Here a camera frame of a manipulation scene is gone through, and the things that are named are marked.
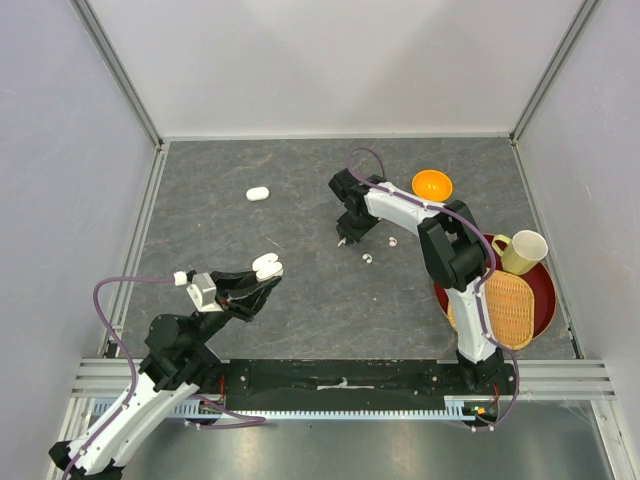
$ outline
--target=cup handle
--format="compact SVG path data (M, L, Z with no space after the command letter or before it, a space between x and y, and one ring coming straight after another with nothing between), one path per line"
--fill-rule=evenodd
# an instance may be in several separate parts
M491 246L496 251L498 256L502 257L502 254L504 254L504 250L498 246L497 242L504 242L505 243L504 248L506 249L509 246L509 244L511 244L511 239L505 235L494 235L493 240L491 241Z

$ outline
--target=metal floor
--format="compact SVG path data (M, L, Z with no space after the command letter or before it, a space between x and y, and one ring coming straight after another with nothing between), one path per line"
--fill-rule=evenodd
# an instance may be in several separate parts
M413 175L434 168L455 185L480 228L512 235L535 229L506 138L268 140L170 145L138 275L176 270L240 270L268 252L285 266L282 283L251 324L232 321L214 337L221 357L455 358L456 336L433 293L418 239L382 222L362 243L337 247L342 204L327 186L356 145L377 150L390 181L410 191ZM363 174L378 173L362 157ZM271 197L251 203L250 187ZM389 236L398 246L388 245ZM366 264L362 254L373 256ZM134 357L160 313L189 314L182 288L136 285L124 342ZM574 357L558 309L550 328L519 356Z
M519 403L493 433L426 421L165 422L123 480L612 480L589 404Z

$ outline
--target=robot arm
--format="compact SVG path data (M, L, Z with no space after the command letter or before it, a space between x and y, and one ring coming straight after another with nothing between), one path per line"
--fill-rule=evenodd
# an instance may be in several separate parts
M392 192L402 192L380 176L374 175L368 180ZM455 315L458 358L461 364L474 371L473 377L478 377L478 370L488 366L483 365L484 362L494 363L496 356L499 357L496 361L501 362L502 352L496 354L496 347L485 336L476 305L475 289L485 272L487 260L476 235L444 213L420 208L396 195L363 185L347 169L334 175L329 186L347 208L337 224L338 234L341 239L346 238L347 244L359 242L381 219L389 220L419 237L427 271L436 283L445 288ZM409 193L402 193L425 202ZM426 203L445 207L442 203ZM475 225L464 203L454 201L446 208ZM484 318L488 319L484 285L480 287L480 295ZM490 322L487 322L487 329L487 333L492 335ZM472 377L469 380L471 383L475 381Z
M251 271L189 272L187 292L196 311L191 316L164 314L149 327L149 355L129 384L91 428L73 441L56 443L49 455L72 480L119 480L122 469L142 441L183 400L201 388L211 390L223 364L206 342L233 317L250 322L282 280L283 267L275 254L253 262ZM135 394L124 405L130 389ZM95 436L89 446L87 439Z

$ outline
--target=orange bowl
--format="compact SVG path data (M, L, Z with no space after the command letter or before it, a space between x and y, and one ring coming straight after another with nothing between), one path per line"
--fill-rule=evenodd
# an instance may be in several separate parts
M438 170L423 170L413 177L411 188L420 198L444 202L453 193L453 182Z

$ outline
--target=woven basket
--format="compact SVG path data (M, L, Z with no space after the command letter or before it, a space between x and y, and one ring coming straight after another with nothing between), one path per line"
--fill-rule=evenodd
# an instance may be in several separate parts
M533 290L522 278L511 273L496 271L486 285L487 307L491 328L496 339L512 350L520 350L533 340ZM453 328L451 304L447 318Z

